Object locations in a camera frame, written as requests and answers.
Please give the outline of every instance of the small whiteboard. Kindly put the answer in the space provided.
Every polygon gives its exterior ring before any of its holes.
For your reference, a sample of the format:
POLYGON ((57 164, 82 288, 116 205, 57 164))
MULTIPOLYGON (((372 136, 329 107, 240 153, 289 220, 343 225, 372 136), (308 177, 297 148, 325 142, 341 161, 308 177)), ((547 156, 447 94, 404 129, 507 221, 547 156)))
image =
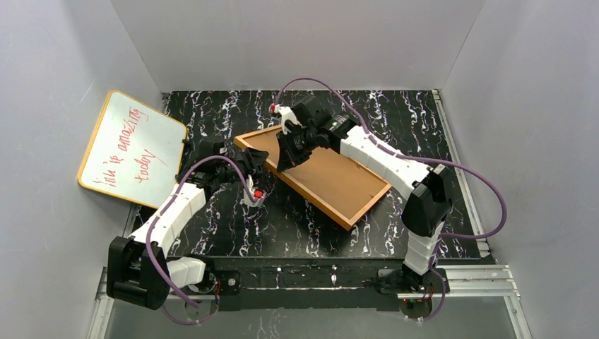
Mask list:
POLYGON ((187 128, 113 90, 79 169, 87 189, 158 208, 172 192, 187 128))

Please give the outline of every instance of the yellow whiteboard border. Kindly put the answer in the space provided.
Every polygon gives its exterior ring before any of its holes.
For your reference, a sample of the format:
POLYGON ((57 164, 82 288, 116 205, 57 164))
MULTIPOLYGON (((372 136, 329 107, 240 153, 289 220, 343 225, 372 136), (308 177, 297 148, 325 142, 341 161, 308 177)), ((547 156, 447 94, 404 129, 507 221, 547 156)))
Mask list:
MULTIPOLYGON (((150 105, 148 105, 148 104, 146 104, 144 102, 141 102, 141 101, 137 100, 136 98, 134 98, 134 97, 132 97, 132 96, 126 94, 126 93, 123 93, 120 90, 111 90, 110 92, 108 92, 108 96, 106 97, 106 100, 104 101, 104 106, 102 107, 102 112, 100 113, 100 116, 97 118, 97 121, 96 121, 95 127, 94 127, 94 131, 92 132, 92 137, 90 139, 90 143, 88 144, 88 148, 85 150, 85 155, 83 156, 83 161, 81 162, 81 166, 79 166, 79 172, 77 173, 77 182, 79 182, 79 184, 82 187, 85 187, 85 188, 90 189, 92 191, 100 192, 102 194, 107 194, 109 196, 116 196, 117 198, 121 198, 123 200, 127 200, 127 201, 130 201, 132 203, 137 203, 139 205, 144 205, 144 206, 148 206, 148 207, 151 207, 151 208, 158 208, 158 206, 152 206, 152 205, 148 205, 146 203, 141 203, 140 201, 133 200, 133 199, 127 198, 125 196, 120 196, 119 194, 114 194, 114 193, 110 193, 110 192, 106 192, 106 191, 102 191, 102 190, 96 189, 95 187, 91 187, 91 186, 85 185, 81 181, 81 176, 83 175, 83 170, 85 169, 85 165, 88 163, 88 158, 90 157, 90 153, 92 151, 92 146, 94 144, 95 137, 97 135, 98 130, 100 129, 100 124, 102 123, 102 119, 104 119, 104 114, 106 113, 106 109, 108 108, 108 102, 110 102, 110 98, 115 93, 121 93, 122 95, 128 97, 129 99, 131 99, 131 100, 133 100, 135 102, 139 102, 140 104, 145 105, 146 107, 148 107, 150 109, 153 109, 157 113, 160 113, 160 114, 164 115, 165 117, 171 119, 172 121, 175 121, 178 124, 181 124, 183 126, 183 130, 185 131, 185 133, 183 134, 183 139, 187 139, 187 126, 185 126, 185 124, 183 124, 179 120, 176 120, 173 117, 169 117, 168 115, 162 113, 161 111, 157 110, 156 108, 151 107, 150 105)), ((183 149, 184 149, 184 146, 185 145, 183 143, 181 143, 181 155, 179 156, 179 166, 181 165, 181 160, 183 159, 183 149)))

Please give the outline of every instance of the brown panel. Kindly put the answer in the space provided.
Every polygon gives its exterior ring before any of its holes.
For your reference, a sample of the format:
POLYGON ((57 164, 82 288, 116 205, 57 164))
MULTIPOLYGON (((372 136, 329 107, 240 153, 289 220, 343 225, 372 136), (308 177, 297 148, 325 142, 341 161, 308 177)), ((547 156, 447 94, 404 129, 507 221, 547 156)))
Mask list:
POLYGON ((266 167, 329 217, 349 230, 390 188, 387 182, 353 160, 317 148, 308 161, 283 173, 276 171, 280 126, 235 137, 241 148, 269 153, 266 167))

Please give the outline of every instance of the gray floor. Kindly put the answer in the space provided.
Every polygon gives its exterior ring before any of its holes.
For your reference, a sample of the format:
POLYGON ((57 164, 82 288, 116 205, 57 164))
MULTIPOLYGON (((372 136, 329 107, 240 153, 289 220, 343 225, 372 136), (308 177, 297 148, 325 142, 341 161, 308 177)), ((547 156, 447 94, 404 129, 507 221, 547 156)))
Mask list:
MULTIPOLYGON (((184 317, 183 303, 167 307, 184 317)), ((373 309, 264 309, 222 312, 200 327, 180 326, 160 311, 116 301, 106 338, 515 338, 502 297, 447 298, 418 326, 373 309)))

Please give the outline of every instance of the tabletop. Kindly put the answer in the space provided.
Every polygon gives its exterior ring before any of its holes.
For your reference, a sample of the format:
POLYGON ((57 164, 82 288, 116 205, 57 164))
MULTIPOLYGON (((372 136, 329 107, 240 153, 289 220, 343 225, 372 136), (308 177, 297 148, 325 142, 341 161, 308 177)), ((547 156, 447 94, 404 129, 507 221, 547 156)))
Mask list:
MULTIPOLYGON (((426 90, 341 91, 362 114, 369 129, 407 155, 450 160, 449 145, 435 105, 426 90)), ((227 155, 239 152, 233 138, 277 124, 268 108, 277 91, 173 92, 166 98, 165 113, 187 126, 188 139, 222 136, 227 155)), ((288 90, 282 98, 291 106, 305 95, 318 97, 332 112, 344 105, 328 91, 288 90)), ((183 162, 188 159, 185 152, 183 162)), ((473 234, 457 176, 453 173, 453 208, 445 232, 473 234)), ((350 231, 344 230, 318 208, 271 173, 261 178, 267 194, 264 205, 249 208, 240 203, 241 184, 218 190, 181 232, 170 254, 272 257, 396 257, 407 251, 408 234, 400 214, 401 197, 392 189, 350 231)), ((135 227, 154 212, 141 207, 135 227)), ((479 258, 474 241, 444 240, 440 252, 449 258, 479 258)))

